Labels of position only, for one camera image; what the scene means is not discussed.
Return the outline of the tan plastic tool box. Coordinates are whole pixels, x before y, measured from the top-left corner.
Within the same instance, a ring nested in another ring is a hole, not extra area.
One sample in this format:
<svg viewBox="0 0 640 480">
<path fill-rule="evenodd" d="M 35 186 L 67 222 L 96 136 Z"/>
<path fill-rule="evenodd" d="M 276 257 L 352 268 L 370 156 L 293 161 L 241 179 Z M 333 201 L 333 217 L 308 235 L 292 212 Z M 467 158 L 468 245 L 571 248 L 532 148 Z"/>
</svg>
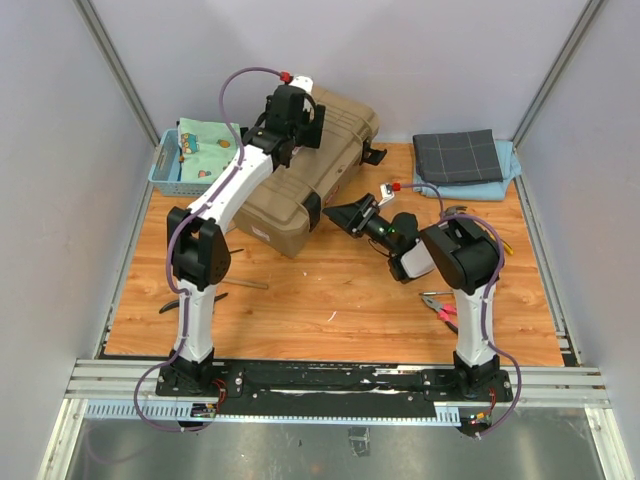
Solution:
<svg viewBox="0 0 640 480">
<path fill-rule="evenodd" d="M 241 232 L 277 252 L 296 257 L 317 230 L 322 210 L 344 190 L 360 166 L 384 153 L 371 147 L 379 131 L 375 111 L 323 87 L 312 88 L 326 107 L 321 144 L 302 148 L 288 168 L 278 168 L 249 196 L 234 217 Z"/>
</svg>

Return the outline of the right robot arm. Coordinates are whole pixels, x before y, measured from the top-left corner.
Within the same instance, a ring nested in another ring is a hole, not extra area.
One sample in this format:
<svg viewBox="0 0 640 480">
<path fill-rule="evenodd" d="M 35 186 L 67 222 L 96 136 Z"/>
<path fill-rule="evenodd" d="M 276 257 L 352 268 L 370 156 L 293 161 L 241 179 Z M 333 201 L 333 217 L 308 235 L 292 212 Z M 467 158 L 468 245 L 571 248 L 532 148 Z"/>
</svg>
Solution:
<svg viewBox="0 0 640 480">
<path fill-rule="evenodd" d="M 422 375 L 427 399 L 513 399 L 509 375 L 500 368 L 499 354 L 492 347 L 494 274 L 503 261 L 498 244 L 485 229 L 463 214 L 424 229 L 408 212 L 388 221 L 371 194 L 326 207 L 323 213 L 351 237 L 365 236 L 383 247 L 394 280 L 406 284 L 438 271 L 451 288 L 458 319 L 453 368 Z"/>
</svg>

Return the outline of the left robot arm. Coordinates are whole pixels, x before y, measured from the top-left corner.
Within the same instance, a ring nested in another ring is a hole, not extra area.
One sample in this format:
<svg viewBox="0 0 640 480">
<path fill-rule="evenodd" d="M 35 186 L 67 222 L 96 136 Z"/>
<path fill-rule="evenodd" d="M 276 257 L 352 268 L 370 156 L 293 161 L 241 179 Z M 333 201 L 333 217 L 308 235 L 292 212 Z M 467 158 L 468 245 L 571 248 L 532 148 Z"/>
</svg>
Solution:
<svg viewBox="0 0 640 480">
<path fill-rule="evenodd" d="M 278 86 L 219 178 L 188 208 L 173 208 L 167 217 L 166 273 L 179 296 L 180 322 L 171 357 L 160 367 L 157 390 L 163 395 L 200 396 L 222 384 L 213 366 L 212 323 L 216 290 L 231 265 L 225 233 L 264 180 L 289 167 L 300 148 L 319 147 L 325 108 L 312 88 L 306 76 Z"/>
</svg>

